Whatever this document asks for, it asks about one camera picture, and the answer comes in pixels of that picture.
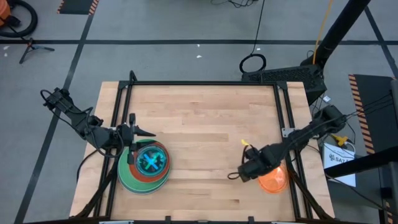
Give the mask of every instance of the concrete floor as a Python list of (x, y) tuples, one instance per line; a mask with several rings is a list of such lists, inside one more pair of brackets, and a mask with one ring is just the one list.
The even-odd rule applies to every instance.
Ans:
[[(39, 15), (38, 40), (80, 40), (88, 16), (59, 15), (61, 0), (27, 0)], [(347, 1), (334, 1), (324, 34)], [(261, 40), (315, 40), (327, 9), (327, 0), (266, 0), (259, 32)], [(372, 1), (369, 5), (385, 40), (398, 40), (398, 2)], [(231, 4), (214, 6), (210, 0), (125, 1), (101, 0), (90, 26), (88, 40), (200, 40), (255, 38), (261, 1), (235, 9)], [(22, 17), (25, 13), (17, 11)], [(81, 55), (75, 44), (47, 44), (56, 50), (30, 53), (23, 65), (18, 61), (21, 44), (2, 44), (0, 37), (0, 217), (13, 223), (51, 121), (42, 106), (41, 89), (62, 87), (73, 75), (70, 92), (80, 108), (95, 106), (103, 81), (127, 79), (134, 70), (140, 80), (239, 80), (239, 62), (252, 45), (241, 44), (85, 44)], [(365, 13), (345, 40), (377, 40)], [(297, 66), (313, 45), (258, 45), (267, 57), (267, 68)], [(398, 46), (389, 45), (393, 57)], [(77, 57), (77, 66), (72, 60)], [(245, 65), (254, 70), (259, 62)], [(348, 74), (394, 74), (380, 45), (340, 45), (325, 67), (327, 95), (343, 113), (355, 110)], [(366, 155), (356, 118), (358, 155)], [(342, 135), (351, 136), (349, 129)], [(58, 123), (43, 169), (37, 181), (25, 222), (67, 218), (75, 191), (76, 170), (83, 159), (85, 142), (66, 124)], [(377, 210), (350, 203), (354, 193), (330, 184), (336, 217), (352, 222), (377, 223)]]

